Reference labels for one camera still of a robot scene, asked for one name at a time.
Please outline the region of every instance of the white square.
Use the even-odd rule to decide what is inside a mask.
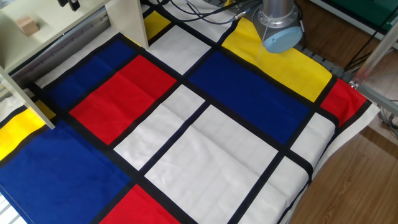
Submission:
[[[149,47],[148,52],[183,75],[208,50],[210,46],[178,26],[174,26],[156,40]]]
[[[141,169],[203,102],[187,87],[180,86],[114,150],[137,170]]]
[[[326,145],[335,133],[336,126],[328,119],[315,113],[291,150],[315,167]]]
[[[239,224],[274,224],[303,189],[308,174],[299,165],[283,158],[269,177]]]
[[[276,153],[210,106],[146,178],[198,223],[227,223]]]
[[[173,0],[173,2],[181,9],[192,12],[192,10],[188,7],[187,2],[185,0]],[[209,13],[213,12],[219,7],[213,6],[203,0],[190,0],[192,3],[201,13]],[[180,20],[188,20],[188,19],[196,19],[198,18],[197,15],[187,14],[179,9],[177,9],[171,2],[166,4],[164,8],[174,17]],[[206,17],[206,20],[211,22],[227,22],[232,17],[235,16],[235,13],[231,11],[223,11],[217,14],[213,14],[211,16]],[[186,25],[194,28],[195,30],[199,31],[203,35],[207,36],[214,42],[219,41],[220,37],[231,27],[231,22],[223,25],[216,25],[210,24],[202,19],[193,22],[186,22]]]

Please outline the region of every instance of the red square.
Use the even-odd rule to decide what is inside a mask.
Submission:
[[[174,83],[174,78],[138,56],[70,114],[103,142],[111,144]]]
[[[321,107],[338,118],[339,127],[352,117],[365,103],[366,98],[341,79],[330,90]]]
[[[138,185],[107,214],[100,224],[177,224],[171,214]]]

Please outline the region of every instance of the blue fabric patch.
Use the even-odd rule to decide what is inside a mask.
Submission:
[[[34,223],[89,223],[129,181],[64,122],[38,135],[0,169],[7,194],[0,191]]]
[[[66,108],[90,87],[98,83],[134,53],[133,49],[115,41],[95,55],[47,94],[62,108]]]
[[[215,52],[189,80],[282,144],[309,111],[220,52]]]

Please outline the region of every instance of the yellow square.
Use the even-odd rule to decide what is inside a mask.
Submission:
[[[0,128],[0,160],[12,152],[28,135],[44,125],[35,113],[26,109]]]
[[[162,29],[170,24],[170,21],[157,12],[151,13],[144,19],[145,30],[147,33],[147,38],[150,40],[156,34],[158,34]]]
[[[245,18],[239,21],[235,31],[223,42],[223,47],[312,102],[331,78],[330,72],[296,49],[272,54],[263,48],[257,62],[262,47],[261,39],[253,23]]]

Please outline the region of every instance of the mondrian pattern fabric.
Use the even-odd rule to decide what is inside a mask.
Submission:
[[[29,87],[55,129],[0,102],[8,223],[285,224],[378,112],[295,49],[257,61],[246,19],[184,23],[195,16],[155,3],[142,8],[149,49],[109,28]]]

